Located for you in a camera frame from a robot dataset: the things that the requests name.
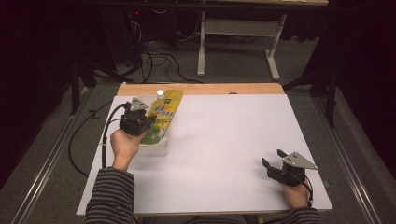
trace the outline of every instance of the hand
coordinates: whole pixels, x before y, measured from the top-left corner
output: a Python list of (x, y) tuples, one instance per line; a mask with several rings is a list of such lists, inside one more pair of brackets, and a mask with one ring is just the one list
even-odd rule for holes
[(139, 144), (146, 132), (139, 136), (132, 136), (118, 129), (110, 135), (110, 143), (114, 152), (113, 167), (126, 171), (132, 158), (139, 149)]
[(307, 207), (309, 191), (304, 185), (290, 187), (279, 183), (285, 191), (286, 201), (292, 208)]

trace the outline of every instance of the desk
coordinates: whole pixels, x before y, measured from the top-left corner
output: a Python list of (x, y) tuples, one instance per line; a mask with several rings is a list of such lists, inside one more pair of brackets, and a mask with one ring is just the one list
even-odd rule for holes
[[(278, 4), (278, 5), (303, 5), (303, 6), (327, 6), (327, 0), (212, 0), (211, 2), (236, 2), (236, 3), (257, 3), (257, 4)], [(270, 36), (273, 43), (270, 49), (265, 50), (265, 57), (270, 67), (272, 79), (279, 81), (274, 54), (283, 26), (285, 25), (287, 14), (282, 14), (279, 21), (236, 21), (236, 20), (214, 20), (207, 19), (205, 11), (201, 12), (201, 41), (198, 54), (198, 77), (205, 75), (205, 35), (250, 35), (250, 36)]]
[[(282, 189), (266, 176), (261, 157), (278, 166), (281, 160), (276, 150), (281, 148), (313, 159), (280, 85), (122, 85), (110, 111), (131, 95), (153, 94), (158, 89), (184, 90), (185, 95), (169, 130), (169, 154), (135, 157), (129, 167), (136, 183), (137, 216), (258, 214), (289, 209)], [(118, 124), (112, 123), (108, 134), (117, 128)], [(100, 155), (98, 146), (78, 215), (85, 214), (91, 198), (101, 168)], [(108, 147), (108, 163), (112, 157)], [(307, 175), (315, 189), (314, 206), (332, 209), (318, 171), (308, 170)]]

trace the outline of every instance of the striped sleeve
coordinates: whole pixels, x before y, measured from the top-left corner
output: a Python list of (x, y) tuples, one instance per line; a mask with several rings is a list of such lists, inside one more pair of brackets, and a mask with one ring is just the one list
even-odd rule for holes
[(291, 210), (281, 220), (282, 224), (319, 224), (321, 223), (318, 210), (310, 207), (302, 207)]
[(85, 212), (85, 223), (132, 223), (134, 176), (107, 167), (99, 170)]

